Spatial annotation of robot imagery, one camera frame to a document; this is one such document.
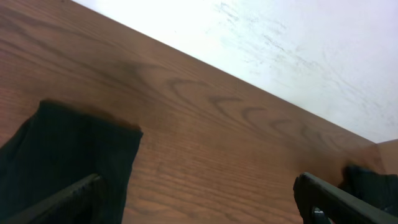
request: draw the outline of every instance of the wood grain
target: wood grain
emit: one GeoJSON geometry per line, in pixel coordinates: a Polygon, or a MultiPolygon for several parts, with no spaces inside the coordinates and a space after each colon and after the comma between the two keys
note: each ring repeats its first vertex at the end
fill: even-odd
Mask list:
{"type": "Polygon", "coordinates": [[[2,1],[0,144],[44,98],[142,128],[124,223],[301,223],[299,173],[384,172],[372,142],[82,6],[2,1]]]}
{"type": "Polygon", "coordinates": [[[388,174],[398,174],[398,139],[377,144],[388,174]]]}

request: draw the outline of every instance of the black cloth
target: black cloth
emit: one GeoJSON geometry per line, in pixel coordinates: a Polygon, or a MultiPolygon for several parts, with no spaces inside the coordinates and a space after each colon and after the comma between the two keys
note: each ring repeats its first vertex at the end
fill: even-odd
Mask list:
{"type": "Polygon", "coordinates": [[[398,217],[398,176],[381,175],[363,167],[348,166],[344,170],[344,182],[340,188],[398,217]]]}
{"type": "Polygon", "coordinates": [[[0,149],[0,220],[97,173],[107,188],[102,223],[121,223],[141,137],[140,130],[42,101],[0,149]]]}

